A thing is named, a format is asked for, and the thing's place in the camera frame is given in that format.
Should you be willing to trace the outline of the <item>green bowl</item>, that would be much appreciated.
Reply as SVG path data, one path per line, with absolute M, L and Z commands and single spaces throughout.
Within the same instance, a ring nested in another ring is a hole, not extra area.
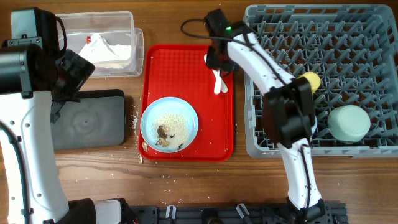
M 328 129 L 338 141 L 352 144 L 362 140 L 371 125 L 369 115 L 355 105 L 340 106 L 328 116 Z

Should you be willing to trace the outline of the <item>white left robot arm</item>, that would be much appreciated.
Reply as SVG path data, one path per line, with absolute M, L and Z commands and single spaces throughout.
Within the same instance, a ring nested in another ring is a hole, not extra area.
M 95 66 L 67 48 L 61 18 L 36 8 L 13 11 L 1 46 L 1 149 L 9 223 L 134 223 L 123 198 L 67 200 L 50 125 Z

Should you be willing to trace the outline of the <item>white napkin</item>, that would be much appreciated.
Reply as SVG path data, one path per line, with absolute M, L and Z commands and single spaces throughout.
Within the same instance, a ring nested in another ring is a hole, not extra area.
M 93 34 L 90 37 L 91 42 L 85 44 L 79 56 L 100 68 L 122 69 L 126 66 L 124 61 L 131 58 L 130 45 L 108 44 L 100 34 Z

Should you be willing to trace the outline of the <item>light blue plate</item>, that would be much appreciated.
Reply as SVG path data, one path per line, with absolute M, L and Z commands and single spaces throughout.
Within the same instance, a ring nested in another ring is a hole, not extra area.
M 181 150 L 168 150 L 155 145 L 157 128 L 160 125 L 169 127 L 171 133 L 176 134 L 178 139 L 184 142 L 181 148 L 181 150 L 184 150 L 196 138 L 199 127 L 198 115 L 189 103 L 176 97 L 164 97 L 155 100 L 144 110 L 140 127 L 143 141 L 157 152 L 176 153 Z

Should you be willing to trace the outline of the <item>white plastic spoon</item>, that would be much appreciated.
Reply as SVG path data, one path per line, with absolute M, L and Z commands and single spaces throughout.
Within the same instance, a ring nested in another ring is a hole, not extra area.
M 228 87 L 221 77 L 221 92 L 220 93 L 227 93 L 227 92 L 228 92 Z

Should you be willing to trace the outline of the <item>white plastic fork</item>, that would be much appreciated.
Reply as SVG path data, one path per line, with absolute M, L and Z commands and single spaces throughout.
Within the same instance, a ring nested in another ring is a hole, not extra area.
M 214 94 L 218 95 L 221 92 L 221 77 L 219 70 L 213 70 L 213 74 L 215 76 L 215 86 L 214 86 Z

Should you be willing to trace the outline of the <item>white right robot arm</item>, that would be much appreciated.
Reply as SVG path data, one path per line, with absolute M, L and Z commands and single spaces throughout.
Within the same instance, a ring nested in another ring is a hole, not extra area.
M 262 96 L 262 128 L 277 145 L 288 178 L 288 201 L 296 222 L 321 216 L 322 196 L 313 173 L 310 138 L 315 124 L 311 84 L 295 78 L 273 60 L 243 22 L 231 23 L 221 9 L 210 11 L 204 25 L 212 44 L 206 64 L 220 72 L 242 68 Z

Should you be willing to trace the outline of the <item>yellow cup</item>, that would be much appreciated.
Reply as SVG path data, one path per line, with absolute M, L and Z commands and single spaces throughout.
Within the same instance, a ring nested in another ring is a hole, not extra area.
M 314 94 L 321 85 L 320 77 L 314 72 L 306 72 L 303 75 L 299 76 L 299 78 L 306 78 L 310 84 L 311 91 Z

